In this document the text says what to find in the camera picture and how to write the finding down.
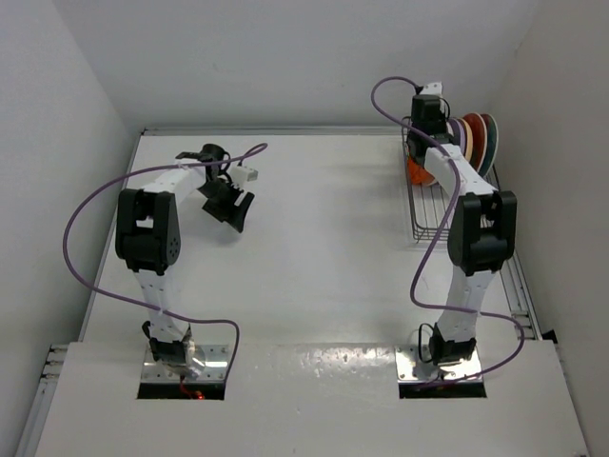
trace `purple cable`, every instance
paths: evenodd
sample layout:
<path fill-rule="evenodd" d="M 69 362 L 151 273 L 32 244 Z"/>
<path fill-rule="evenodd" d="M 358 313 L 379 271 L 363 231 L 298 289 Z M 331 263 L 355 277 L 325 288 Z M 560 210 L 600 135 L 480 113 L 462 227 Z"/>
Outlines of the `purple cable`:
<path fill-rule="evenodd" d="M 66 225 L 66 229 L 64 230 L 64 241 L 63 241 L 64 260 L 66 261 L 66 265 L 68 266 L 69 272 L 72 274 L 72 276 L 74 276 L 76 278 L 76 280 L 79 283 L 81 283 L 83 286 L 85 286 L 86 288 L 90 288 L 91 290 L 93 290 L 97 293 L 106 295 L 107 297 L 114 298 L 116 300 L 121 300 L 123 302 L 132 303 L 133 305 L 137 305 L 137 306 L 143 307 L 143 308 L 148 308 L 153 311 L 161 311 L 169 317 L 173 317 L 174 319 L 177 319 L 179 321 L 188 322 L 190 324 L 203 324 L 203 325 L 227 324 L 229 326 L 233 326 L 235 328 L 235 347 L 232 351 L 232 355 L 230 356 L 230 361 L 228 362 L 228 366 L 226 367 L 225 385 L 226 385 L 226 382 L 228 381 L 228 375 L 230 374 L 230 371 L 232 370 L 233 363 L 235 362 L 235 357 L 237 355 L 237 349 L 239 348 L 239 340 L 241 338 L 241 331 L 235 321 L 231 321 L 230 319 L 193 319 L 191 317 L 186 317 L 186 316 L 177 314 L 172 311 L 162 310 L 159 307 L 157 307 L 155 305 L 151 305 L 150 303 L 146 303 L 142 300 L 136 300 L 134 298 L 129 298 L 124 295 L 120 295 L 118 293 L 113 293 L 108 290 L 98 288 L 92 282 L 85 279 L 78 271 L 76 271 L 76 268 L 74 268 L 74 265 L 72 264 L 71 260 L 69 259 L 69 252 L 68 252 L 69 232 L 71 231 L 72 226 L 74 225 L 74 221 L 76 220 L 76 217 L 78 217 L 78 215 L 83 210 L 83 208 L 91 200 L 93 200 L 97 195 L 102 193 L 107 188 L 110 188 L 110 187 L 114 186 L 115 184 L 122 183 L 123 181 L 125 181 L 126 179 L 128 179 L 132 176 L 137 176 L 139 174 L 150 173 L 152 171 L 159 171 L 159 170 L 165 170 L 165 169 L 180 169 L 180 168 L 184 168 L 184 167 L 189 168 L 189 169 L 194 169 L 194 168 L 198 168 L 198 167 L 211 167 L 211 166 L 220 166 L 220 165 L 224 165 L 224 164 L 230 164 L 232 162 L 243 161 L 245 159 L 253 157 L 254 155 L 259 154 L 260 152 L 265 150 L 267 147 L 268 147 L 267 143 L 261 143 L 259 145 L 254 146 L 244 155 L 242 155 L 240 157 L 234 157 L 232 159 L 220 160 L 217 162 L 205 162 L 205 163 L 200 163 L 200 164 L 162 165 L 159 167 L 149 167 L 147 169 L 138 169 L 136 171 L 132 171 L 130 173 L 124 174 L 123 176 L 114 178 L 111 181 L 108 181 L 107 183 L 105 183 L 100 188 L 94 190 L 91 193 L 91 195 L 89 195 L 85 200 L 83 200 L 83 202 L 78 206 L 78 208 L 76 208 L 74 213 L 69 218 L 68 224 Z"/>
<path fill-rule="evenodd" d="M 450 155 L 450 154 L 448 154 L 448 151 L 440 143 L 438 143 L 438 141 L 436 141 L 434 138 L 430 137 L 425 132 L 423 132 L 419 129 L 415 129 L 412 126 L 405 124 L 402 120 L 391 115 L 390 113 L 388 113 L 387 111 L 385 111 L 384 109 L 382 109 L 379 106 L 379 104 L 376 101 L 377 89 L 388 81 L 403 81 L 405 83 L 410 84 L 415 89 L 419 87 L 414 83 L 414 81 L 412 81 L 408 78 L 404 78 L 403 76 L 389 76 L 389 77 L 382 79 L 374 86 L 374 88 L 372 88 L 372 92 L 370 93 L 370 101 L 372 102 L 372 106 L 375 108 L 375 110 L 378 111 L 381 115 L 383 115 L 387 119 L 389 119 L 390 121 L 394 122 L 395 124 L 402 126 L 402 128 L 411 130 L 413 133 L 416 133 L 421 138 L 423 138 L 425 141 L 427 141 L 429 144 L 431 144 L 431 146 L 437 148 L 444 156 L 448 157 Z M 410 300 L 412 301 L 412 303 L 414 303 L 419 308 L 441 309 L 441 310 L 475 313 L 476 311 L 473 309 L 465 309 L 465 308 L 451 307 L 451 306 L 444 306 L 444 305 L 429 305 L 429 304 L 419 301 L 417 299 L 417 297 L 415 296 L 415 291 L 417 289 L 417 284 L 419 283 L 419 280 L 421 279 L 422 271 L 424 270 L 425 266 L 427 265 L 427 261 L 429 260 L 429 257 L 431 257 L 431 252 L 434 250 L 434 248 L 438 244 L 438 241 L 440 240 L 442 229 L 444 227 L 446 227 L 446 225 L 448 224 L 448 217 L 450 216 L 450 213 L 453 211 L 453 209 L 457 205 L 457 200 L 459 199 L 459 191 L 460 191 L 460 186 L 461 186 L 461 177 L 459 175 L 459 170 L 457 169 L 457 166 L 455 165 L 455 162 L 452 159 L 448 160 L 448 164 L 450 165 L 450 168 L 452 169 L 453 173 L 455 174 L 455 189 L 453 190 L 453 194 L 450 197 L 450 202 L 448 203 L 448 207 L 446 208 L 446 213 L 444 214 L 442 220 L 440 221 L 440 226 L 436 230 L 436 233 L 434 234 L 434 237 L 432 238 L 431 243 L 429 244 L 429 247 L 427 248 L 427 250 L 425 251 L 425 254 L 422 257 L 421 263 L 419 264 L 419 267 L 417 268 L 417 271 L 415 272 L 415 275 L 412 278 L 412 284 L 410 285 Z M 504 321 L 508 321 L 508 322 L 511 322 L 512 324 L 514 324 L 514 326 L 516 326 L 519 333 L 521 334 L 520 340 L 518 343 L 518 347 L 516 348 L 516 350 L 514 350 L 514 352 L 512 352 L 508 357 L 503 359 L 501 362 L 493 365 L 492 367 L 482 369 L 481 371 L 479 371 L 477 373 L 469 374 L 467 376 L 463 376 L 462 378 L 454 379 L 451 381 L 442 381 L 442 382 L 431 381 L 428 383 L 422 383 L 421 384 L 422 387 L 441 387 L 441 386 L 455 384 L 455 383 L 458 383 L 459 381 L 464 381 L 466 379 L 483 376 L 483 374 L 490 373 L 491 371 L 495 371 L 496 369 L 499 369 L 499 368 L 504 367 L 505 365 L 509 364 L 512 360 L 514 360 L 516 358 L 516 356 L 518 356 L 518 354 L 521 353 L 522 348 L 524 347 L 524 328 L 516 319 L 513 319 L 509 316 L 504 316 L 503 314 L 498 314 L 495 312 L 486 312 L 486 311 L 480 311 L 480 316 L 492 317 L 495 319 L 502 319 Z"/>

